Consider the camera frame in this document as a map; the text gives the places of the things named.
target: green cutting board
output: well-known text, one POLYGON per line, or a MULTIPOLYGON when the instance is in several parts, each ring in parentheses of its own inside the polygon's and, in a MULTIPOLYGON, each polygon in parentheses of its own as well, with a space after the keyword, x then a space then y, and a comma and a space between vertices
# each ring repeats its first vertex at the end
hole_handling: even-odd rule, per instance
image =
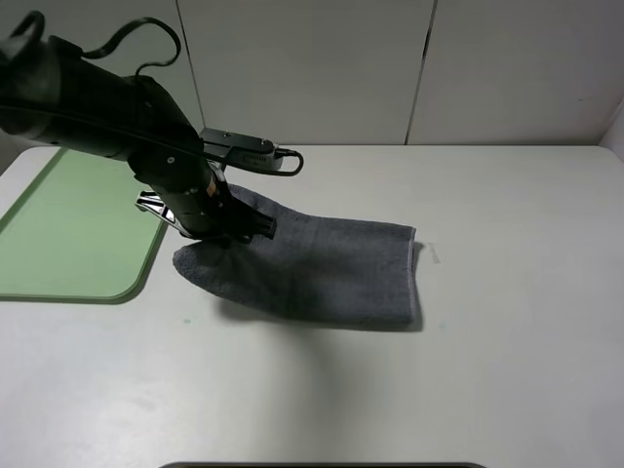
POLYGON ((124 163, 57 153, 0 219, 0 299, 119 303, 136 295, 165 231, 135 207, 144 189, 124 163))

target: table surface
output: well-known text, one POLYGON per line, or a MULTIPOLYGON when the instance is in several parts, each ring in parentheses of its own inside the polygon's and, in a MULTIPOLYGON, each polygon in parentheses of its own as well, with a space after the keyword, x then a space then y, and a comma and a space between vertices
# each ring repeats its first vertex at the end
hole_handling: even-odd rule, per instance
MULTIPOLYGON (((297 149, 297 177, 228 179, 313 215, 414 225, 423 330, 266 322, 179 277, 189 241, 170 229, 128 303, 0 302, 1 466, 624 466, 622 162, 599 147, 297 149)), ((0 214, 53 153, 0 177, 0 214)))

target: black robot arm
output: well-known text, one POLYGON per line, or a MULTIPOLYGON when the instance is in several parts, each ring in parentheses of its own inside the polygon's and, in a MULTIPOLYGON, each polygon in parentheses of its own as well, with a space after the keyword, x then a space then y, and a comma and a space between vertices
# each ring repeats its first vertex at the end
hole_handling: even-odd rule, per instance
POLYGON ((167 66, 177 59, 180 41, 170 27, 158 19, 137 19, 101 48, 85 53, 56 36, 43 41, 44 26, 43 15, 31 12, 0 42, 0 128, 127 162, 135 178, 153 190, 142 192, 137 205, 187 237, 244 243, 253 235, 273 238, 275 219, 234 198, 223 169, 294 176, 303 158, 263 138, 214 129, 198 136, 169 93, 140 74, 146 66, 167 66), (129 77, 86 61, 106 57, 149 23, 173 38, 176 53, 170 60, 144 63, 129 77), (279 171, 286 157, 298 159, 294 171, 279 171))

